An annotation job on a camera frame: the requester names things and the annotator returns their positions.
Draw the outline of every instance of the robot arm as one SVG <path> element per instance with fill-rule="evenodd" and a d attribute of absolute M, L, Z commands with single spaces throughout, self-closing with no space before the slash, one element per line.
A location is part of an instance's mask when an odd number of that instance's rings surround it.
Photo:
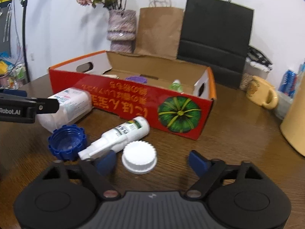
<path fill-rule="evenodd" d="M 53 114 L 59 109 L 56 99 L 26 96 L 26 91 L 0 89 L 0 121 L 34 123 L 36 114 Z"/>

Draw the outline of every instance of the purple object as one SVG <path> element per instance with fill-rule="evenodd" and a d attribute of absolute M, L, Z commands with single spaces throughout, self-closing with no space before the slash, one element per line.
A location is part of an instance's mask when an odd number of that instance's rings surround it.
<path fill-rule="evenodd" d="M 125 80 L 127 81 L 133 81 L 136 83 L 141 83 L 141 84 L 146 84 L 147 83 L 147 79 L 144 77 L 140 77 L 140 76 L 131 76 L 131 77 L 127 77 L 125 78 Z"/>

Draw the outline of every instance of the black paper bag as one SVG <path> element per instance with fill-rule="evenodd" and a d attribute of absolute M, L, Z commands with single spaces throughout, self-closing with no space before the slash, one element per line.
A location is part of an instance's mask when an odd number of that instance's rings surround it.
<path fill-rule="evenodd" d="M 177 58 L 210 66 L 217 83 L 238 89 L 253 14 L 223 0 L 187 0 Z"/>

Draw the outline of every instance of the robot.ai logo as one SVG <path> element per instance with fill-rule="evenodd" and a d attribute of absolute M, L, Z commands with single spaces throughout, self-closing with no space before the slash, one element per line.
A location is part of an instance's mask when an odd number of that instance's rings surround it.
<path fill-rule="evenodd" d="M 0 115 L 20 116 L 21 115 L 21 110 L 20 109 L 7 109 L 7 108 L 1 108 L 0 107 Z"/>

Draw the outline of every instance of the pumpkin illustration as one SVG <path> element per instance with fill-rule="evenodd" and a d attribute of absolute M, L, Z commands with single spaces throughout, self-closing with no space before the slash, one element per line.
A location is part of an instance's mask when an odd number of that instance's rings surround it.
<path fill-rule="evenodd" d="M 170 131 L 187 133 L 198 125 L 201 109 L 187 97 L 169 97 L 159 106 L 158 117 Z"/>

